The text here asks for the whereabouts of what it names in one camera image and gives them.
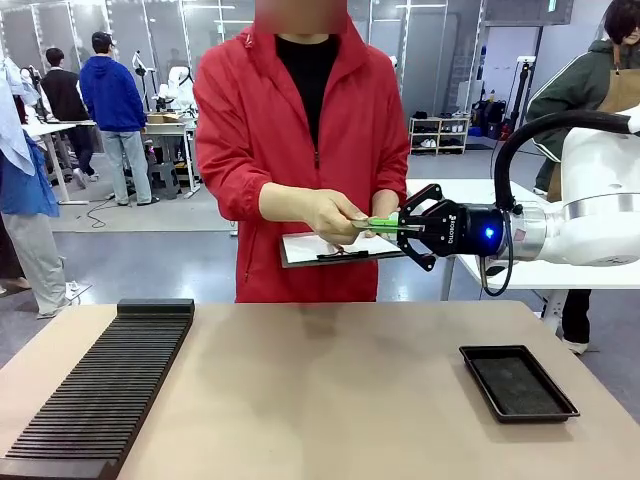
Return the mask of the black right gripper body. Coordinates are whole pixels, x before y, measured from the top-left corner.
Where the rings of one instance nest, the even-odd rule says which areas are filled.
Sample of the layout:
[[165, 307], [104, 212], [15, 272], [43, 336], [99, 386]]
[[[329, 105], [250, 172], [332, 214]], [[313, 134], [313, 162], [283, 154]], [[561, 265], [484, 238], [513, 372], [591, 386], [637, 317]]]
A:
[[503, 248], [505, 220], [492, 205], [438, 202], [422, 213], [422, 243], [435, 255], [495, 256]]

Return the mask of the person's right forearm red sleeve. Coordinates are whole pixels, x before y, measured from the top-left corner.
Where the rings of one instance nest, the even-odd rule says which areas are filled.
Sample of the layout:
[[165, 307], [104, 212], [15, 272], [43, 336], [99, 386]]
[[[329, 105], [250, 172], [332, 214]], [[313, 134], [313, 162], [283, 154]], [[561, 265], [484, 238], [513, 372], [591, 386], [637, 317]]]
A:
[[227, 220], [284, 222], [290, 219], [284, 203], [294, 191], [274, 183], [241, 148], [202, 147], [198, 151], [198, 167]]

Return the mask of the person's right hand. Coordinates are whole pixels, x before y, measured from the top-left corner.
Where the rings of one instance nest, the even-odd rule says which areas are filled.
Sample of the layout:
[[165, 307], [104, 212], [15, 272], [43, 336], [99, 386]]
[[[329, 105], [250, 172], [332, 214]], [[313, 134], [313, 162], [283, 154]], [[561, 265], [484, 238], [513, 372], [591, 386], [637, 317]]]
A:
[[320, 238], [333, 245], [350, 245], [359, 235], [353, 221], [368, 217], [344, 194], [334, 190], [299, 189], [296, 213]]

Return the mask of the white shoe shelf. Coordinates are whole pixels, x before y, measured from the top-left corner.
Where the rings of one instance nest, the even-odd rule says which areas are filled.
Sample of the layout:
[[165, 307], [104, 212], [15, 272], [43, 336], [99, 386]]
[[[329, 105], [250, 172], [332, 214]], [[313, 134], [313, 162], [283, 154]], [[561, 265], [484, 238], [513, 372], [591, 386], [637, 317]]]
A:
[[463, 154], [469, 125], [469, 116], [411, 117], [408, 136], [410, 153]]

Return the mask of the black stand with white top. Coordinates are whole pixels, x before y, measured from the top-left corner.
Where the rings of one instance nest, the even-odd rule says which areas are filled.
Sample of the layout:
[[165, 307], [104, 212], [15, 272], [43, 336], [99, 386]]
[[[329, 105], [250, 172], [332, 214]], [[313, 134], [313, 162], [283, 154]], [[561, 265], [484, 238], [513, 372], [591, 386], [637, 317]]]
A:
[[523, 97], [528, 91], [529, 76], [532, 72], [532, 69], [535, 67], [535, 62], [535, 56], [519, 56], [517, 58], [516, 66], [519, 68], [519, 83], [508, 121], [508, 125], [511, 131], [515, 131], [518, 128], [518, 118], [521, 113]]

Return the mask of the person in red jacket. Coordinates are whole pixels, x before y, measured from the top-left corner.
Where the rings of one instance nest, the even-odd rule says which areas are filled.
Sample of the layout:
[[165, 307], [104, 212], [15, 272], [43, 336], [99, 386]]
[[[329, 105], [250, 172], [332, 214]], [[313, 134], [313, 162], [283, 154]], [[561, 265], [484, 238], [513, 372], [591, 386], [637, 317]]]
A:
[[409, 155], [394, 67], [364, 42], [347, 0], [255, 0], [253, 23], [201, 59], [194, 96], [197, 164], [202, 147], [239, 147], [294, 191], [289, 220], [234, 221], [237, 301], [374, 301], [375, 261], [286, 268], [280, 253], [285, 235], [314, 233], [297, 216], [299, 189], [340, 192], [371, 218], [381, 155]]

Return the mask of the person in brown apron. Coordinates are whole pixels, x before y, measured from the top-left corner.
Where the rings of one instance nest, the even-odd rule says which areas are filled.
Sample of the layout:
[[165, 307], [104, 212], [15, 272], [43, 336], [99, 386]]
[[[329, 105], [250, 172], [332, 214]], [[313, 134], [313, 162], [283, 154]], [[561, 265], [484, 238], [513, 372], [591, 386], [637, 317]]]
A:
[[[604, 18], [607, 39], [594, 41], [588, 51], [548, 80], [529, 102], [527, 122], [569, 110], [621, 112], [640, 104], [640, 0], [612, 0]], [[561, 158], [569, 129], [548, 131], [533, 143], [546, 160], [535, 192], [546, 200], [561, 200]], [[588, 310], [591, 290], [570, 290], [562, 311], [562, 342], [575, 355], [590, 341]]]

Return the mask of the black step stool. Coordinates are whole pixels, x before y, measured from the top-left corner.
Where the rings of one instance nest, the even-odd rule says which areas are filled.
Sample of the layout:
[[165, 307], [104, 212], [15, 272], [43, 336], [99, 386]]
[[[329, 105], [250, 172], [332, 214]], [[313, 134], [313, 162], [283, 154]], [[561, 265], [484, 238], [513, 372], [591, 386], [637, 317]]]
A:
[[153, 194], [166, 200], [175, 200], [181, 192], [179, 180], [172, 163], [148, 165], [148, 179]]

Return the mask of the grey workbench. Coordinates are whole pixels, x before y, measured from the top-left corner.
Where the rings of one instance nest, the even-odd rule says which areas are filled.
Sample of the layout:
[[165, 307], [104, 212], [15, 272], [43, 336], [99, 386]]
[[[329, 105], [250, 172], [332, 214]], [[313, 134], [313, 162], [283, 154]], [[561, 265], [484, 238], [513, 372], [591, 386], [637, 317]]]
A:
[[184, 199], [190, 199], [201, 188], [201, 180], [194, 164], [195, 130], [197, 120], [183, 118], [183, 124], [146, 125], [142, 138], [149, 146], [162, 149], [161, 161], [178, 166], [176, 171]]

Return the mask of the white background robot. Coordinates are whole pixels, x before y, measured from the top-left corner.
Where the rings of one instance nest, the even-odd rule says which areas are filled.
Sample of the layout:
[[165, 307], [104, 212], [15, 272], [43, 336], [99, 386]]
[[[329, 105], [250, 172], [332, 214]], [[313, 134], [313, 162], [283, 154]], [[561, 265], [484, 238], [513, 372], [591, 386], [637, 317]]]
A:
[[193, 94], [194, 81], [188, 66], [175, 66], [169, 70], [168, 81], [160, 85], [155, 96], [156, 111], [173, 111], [194, 116], [197, 105]]

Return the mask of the person in blue hoodie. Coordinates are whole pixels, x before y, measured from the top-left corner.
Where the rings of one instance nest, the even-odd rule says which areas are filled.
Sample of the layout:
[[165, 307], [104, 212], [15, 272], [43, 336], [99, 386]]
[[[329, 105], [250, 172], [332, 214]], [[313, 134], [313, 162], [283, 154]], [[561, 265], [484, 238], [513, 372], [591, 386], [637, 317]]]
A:
[[136, 204], [147, 206], [158, 198], [152, 194], [148, 162], [141, 132], [146, 114], [135, 81], [128, 69], [112, 58], [113, 42], [109, 34], [92, 34], [91, 56], [79, 75], [81, 95], [88, 114], [98, 126], [104, 151], [111, 164], [115, 202], [129, 204], [124, 166], [131, 170]]

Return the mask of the person in black vest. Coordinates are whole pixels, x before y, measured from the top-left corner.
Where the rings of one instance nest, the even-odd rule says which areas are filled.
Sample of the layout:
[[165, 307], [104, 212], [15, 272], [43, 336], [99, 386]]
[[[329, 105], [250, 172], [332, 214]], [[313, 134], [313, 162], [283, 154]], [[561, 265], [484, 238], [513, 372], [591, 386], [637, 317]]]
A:
[[[85, 122], [90, 117], [85, 108], [79, 85], [79, 76], [62, 68], [64, 53], [57, 47], [48, 48], [45, 57], [50, 70], [41, 80], [41, 87], [53, 117], [61, 122]], [[73, 177], [80, 188], [85, 189], [88, 181], [97, 181], [99, 175], [91, 166], [94, 153], [91, 131], [86, 125], [75, 126], [66, 135], [76, 155], [78, 166], [73, 169]]]

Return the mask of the white standing desk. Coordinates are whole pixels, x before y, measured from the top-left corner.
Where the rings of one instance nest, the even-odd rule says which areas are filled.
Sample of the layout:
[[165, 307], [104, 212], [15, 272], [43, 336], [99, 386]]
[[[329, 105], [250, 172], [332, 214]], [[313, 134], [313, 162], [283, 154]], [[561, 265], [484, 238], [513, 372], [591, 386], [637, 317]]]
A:
[[60, 197], [57, 200], [57, 203], [60, 206], [88, 205], [89, 202], [87, 200], [71, 200], [70, 199], [69, 193], [66, 187], [63, 170], [61, 168], [56, 147], [54, 145], [54, 135], [59, 134], [60, 132], [64, 132], [66, 130], [70, 130], [77, 126], [93, 126], [93, 125], [94, 125], [94, 122], [92, 121], [83, 121], [83, 122], [33, 123], [33, 124], [25, 124], [22, 126], [23, 130], [31, 138], [39, 137], [44, 141], [46, 150], [49, 154], [49, 158], [53, 166], [53, 171], [55, 173], [55, 176], [58, 182], [58, 187], [60, 190]]

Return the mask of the person in light blue shirt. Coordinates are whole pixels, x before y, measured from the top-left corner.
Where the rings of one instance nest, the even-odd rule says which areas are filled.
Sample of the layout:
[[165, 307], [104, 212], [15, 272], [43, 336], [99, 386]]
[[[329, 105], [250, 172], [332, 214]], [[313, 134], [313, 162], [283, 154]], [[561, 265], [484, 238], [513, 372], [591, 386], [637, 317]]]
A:
[[57, 316], [69, 300], [50, 219], [59, 207], [38, 145], [24, 130], [19, 104], [37, 98], [33, 86], [7, 58], [0, 59], [0, 217], [31, 288], [38, 317]]

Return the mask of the dark wall monitor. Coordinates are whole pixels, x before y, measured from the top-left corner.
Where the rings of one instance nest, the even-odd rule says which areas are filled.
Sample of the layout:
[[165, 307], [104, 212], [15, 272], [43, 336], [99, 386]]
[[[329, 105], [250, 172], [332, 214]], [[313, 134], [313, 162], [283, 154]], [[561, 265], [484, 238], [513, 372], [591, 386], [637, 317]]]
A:
[[564, 25], [571, 20], [574, 0], [487, 0], [488, 26]]

